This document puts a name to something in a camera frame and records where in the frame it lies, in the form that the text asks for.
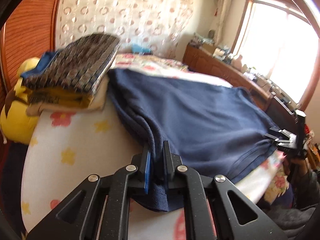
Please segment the wooden window frame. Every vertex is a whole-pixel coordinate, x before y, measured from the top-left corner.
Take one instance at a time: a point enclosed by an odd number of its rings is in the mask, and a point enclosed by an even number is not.
[[[276,1],[279,1],[279,2],[282,2],[284,4],[286,4],[287,6],[290,6],[291,8],[295,9],[295,10],[298,10],[300,11],[300,9],[296,6],[296,4],[292,1],[292,0],[276,0]],[[237,33],[236,33],[236,37],[235,37],[235,40],[233,42],[233,45],[231,47],[231,52],[232,53],[235,53],[235,49],[236,49],[236,45],[238,43],[238,39],[239,39],[239,36],[240,36],[240,33],[241,33],[241,30],[243,31],[243,35],[242,35],[242,40],[240,41],[240,45],[238,46],[239,48],[237,48],[237,52],[239,52],[239,49],[241,47],[241,44],[243,43],[243,40],[244,40],[244,34],[246,33],[246,30],[248,28],[248,24],[249,24],[249,19],[250,19],[250,15],[251,15],[251,9],[252,9],[252,5],[253,5],[253,0],[246,0],[245,2],[245,6],[244,6],[244,11],[242,13],[242,17],[241,17],[241,20],[240,20],[240,24],[239,24],[239,27],[238,27],[238,30],[237,30]],[[285,8],[281,8],[279,6],[276,6],[276,5],[272,5],[272,4],[268,4],[270,6],[273,6],[275,8],[279,8],[279,9],[282,9],[285,11]],[[292,13],[290,11],[290,14],[293,14],[295,16],[297,16],[299,19],[302,19],[304,20],[305,22],[307,22],[308,24],[309,21],[304,18],[304,17],[301,17],[299,14],[295,14],[295,13]],[[246,26],[244,27],[243,29],[243,24],[244,24],[244,20],[245,18],[248,20],[246,21]],[[305,111],[311,98],[312,98],[312,95],[314,93],[314,91],[316,90],[316,86],[318,84],[318,81],[319,81],[319,78],[320,78],[320,40],[319,40],[319,46],[318,46],[318,53],[316,55],[316,60],[315,60],[315,65],[314,65],[314,68],[313,68],[313,72],[311,74],[311,78],[310,78],[310,81],[308,83],[308,86],[307,88],[305,89],[299,103],[298,103],[298,108],[302,111]]]

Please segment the wooden cabinet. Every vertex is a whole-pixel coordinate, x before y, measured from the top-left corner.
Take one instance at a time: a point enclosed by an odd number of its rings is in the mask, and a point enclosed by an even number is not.
[[[234,87],[247,88],[251,92],[252,98],[257,106],[264,110],[269,94],[230,65],[190,45],[186,48],[182,62],[188,65],[192,71],[220,77]]]

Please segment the yellow flower print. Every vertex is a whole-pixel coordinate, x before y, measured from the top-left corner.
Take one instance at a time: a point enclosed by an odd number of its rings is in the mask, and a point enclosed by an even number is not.
[[[21,210],[25,215],[31,215],[29,203],[26,203],[26,202],[22,201]]]
[[[109,124],[108,120],[94,123],[96,128],[95,132],[106,132],[111,129],[112,125]]]
[[[76,153],[73,152],[70,147],[61,152],[61,163],[66,163],[69,165],[75,164]]]
[[[35,145],[37,145],[37,144],[38,144],[37,138],[36,138],[36,137],[33,137],[33,138],[30,140],[29,145],[30,145],[31,147],[33,147],[33,146],[35,146]]]

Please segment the yellow plush toy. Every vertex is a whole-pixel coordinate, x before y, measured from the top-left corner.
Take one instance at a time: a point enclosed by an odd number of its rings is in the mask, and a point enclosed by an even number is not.
[[[39,58],[30,58],[20,65],[17,72],[18,83],[21,82],[20,75],[25,71],[34,69],[39,60]],[[9,140],[24,144],[30,143],[39,119],[39,117],[27,116],[27,101],[27,93],[24,93],[24,91],[15,91],[15,89],[9,91],[0,115],[0,126],[4,136]]]

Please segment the curtain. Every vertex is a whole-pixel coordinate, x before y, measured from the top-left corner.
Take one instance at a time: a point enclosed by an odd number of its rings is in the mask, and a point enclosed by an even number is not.
[[[227,18],[231,0],[218,0],[217,11],[217,28],[214,34],[215,44],[219,44],[222,41],[223,24]]]

